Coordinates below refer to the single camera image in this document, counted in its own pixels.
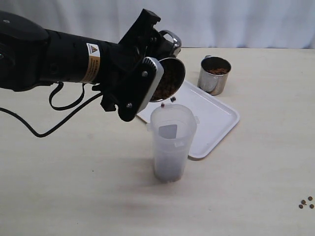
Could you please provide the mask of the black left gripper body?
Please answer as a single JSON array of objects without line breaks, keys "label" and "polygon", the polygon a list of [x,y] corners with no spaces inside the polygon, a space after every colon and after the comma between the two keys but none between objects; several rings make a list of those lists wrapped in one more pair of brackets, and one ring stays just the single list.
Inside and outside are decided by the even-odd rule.
[{"label": "black left gripper body", "polygon": [[142,9],[136,21],[117,44],[106,43],[99,79],[92,82],[93,91],[102,94],[101,107],[106,112],[117,111],[121,120],[129,122],[140,112],[149,88],[148,72],[153,70],[143,62],[154,57],[154,26],[160,17]]}]

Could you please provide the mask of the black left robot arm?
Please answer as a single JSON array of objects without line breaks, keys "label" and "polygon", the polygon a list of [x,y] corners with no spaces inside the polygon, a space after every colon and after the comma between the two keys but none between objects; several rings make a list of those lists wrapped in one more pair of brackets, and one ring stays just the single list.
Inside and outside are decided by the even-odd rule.
[{"label": "black left robot arm", "polygon": [[157,31],[160,17],[143,9],[118,43],[45,29],[13,13],[0,13],[0,86],[22,92],[58,82],[92,84],[105,111],[126,122],[142,111],[181,40]]}]

